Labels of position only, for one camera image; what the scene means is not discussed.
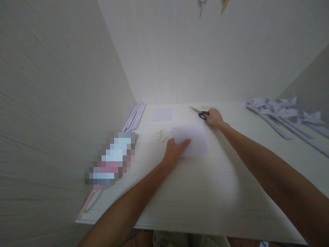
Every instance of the right hand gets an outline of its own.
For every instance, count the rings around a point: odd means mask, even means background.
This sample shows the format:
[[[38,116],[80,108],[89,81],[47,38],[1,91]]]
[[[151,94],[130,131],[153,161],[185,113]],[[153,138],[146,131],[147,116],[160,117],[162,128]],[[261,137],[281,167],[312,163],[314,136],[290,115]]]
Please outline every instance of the right hand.
[[[203,115],[207,122],[211,125],[216,126],[217,128],[221,125],[226,124],[222,118],[222,115],[217,109],[211,108],[206,114]]]

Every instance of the scissors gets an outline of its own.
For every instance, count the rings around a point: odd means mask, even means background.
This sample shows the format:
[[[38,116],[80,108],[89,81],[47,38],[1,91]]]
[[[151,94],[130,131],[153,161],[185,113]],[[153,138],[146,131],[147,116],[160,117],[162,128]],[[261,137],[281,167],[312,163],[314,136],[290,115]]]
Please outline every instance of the scissors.
[[[195,108],[193,108],[193,107],[191,107],[191,106],[190,106],[190,108],[191,108],[192,110],[196,111],[196,112],[199,114],[199,117],[200,117],[200,118],[202,118],[203,120],[206,120],[206,118],[203,117],[204,114],[207,114],[206,111],[199,111],[199,110],[197,110],[197,109],[195,109]]]

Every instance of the wall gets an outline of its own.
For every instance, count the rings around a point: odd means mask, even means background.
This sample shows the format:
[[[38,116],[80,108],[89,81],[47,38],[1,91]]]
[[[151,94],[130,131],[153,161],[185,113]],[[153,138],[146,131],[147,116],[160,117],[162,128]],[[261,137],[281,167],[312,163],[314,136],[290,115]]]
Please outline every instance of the wall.
[[[305,111],[322,111],[321,118],[329,123],[329,45],[280,95],[296,93],[297,104]]]
[[[277,97],[329,43],[329,1],[98,0],[137,101]]]
[[[135,99],[96,0],[6,0],[0,19],[0,245],[75,246],[87,154]]]

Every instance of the wooden table surface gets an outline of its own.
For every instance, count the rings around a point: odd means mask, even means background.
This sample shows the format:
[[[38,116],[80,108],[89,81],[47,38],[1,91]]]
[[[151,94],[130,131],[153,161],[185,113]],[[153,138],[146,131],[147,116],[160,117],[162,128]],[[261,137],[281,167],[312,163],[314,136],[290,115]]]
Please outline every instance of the wooden table surface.
[[[284,140],[259,116],[238,108],[239,102],[147,105],[136,130],[135,164],[114,186],[98,191],[76,222],[94,224],[109,206],[150,172],[163,158],[166,141],[172,137],[172,127],[200,122],[206,134],[208,153],[180,159],[135,227],[305,243],[220,131],[199,118],[189,105],[199,110],[217,108],[233,128],[275,152],[329,196],[329,159],[293,134],[293,140]],[[172,109],[172,121],[152,121],[154,109],[161,108]],[[301,127],[316,137],[315,143],[329,150],[328,139]],[[157,132],[160,130],[163,136],[159,140]]]

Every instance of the scissor handle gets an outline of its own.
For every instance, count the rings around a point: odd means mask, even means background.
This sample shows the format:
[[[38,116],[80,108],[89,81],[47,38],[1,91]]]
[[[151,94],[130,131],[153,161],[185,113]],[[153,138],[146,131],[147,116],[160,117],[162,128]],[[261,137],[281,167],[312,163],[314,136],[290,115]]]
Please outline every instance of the scissor handle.
[[[205,117],[203,117],[204,114],[206,114],[207,112],[206,111],[202,111],[199,113],[199,117],[202,118],[203,120],[206,120]]]

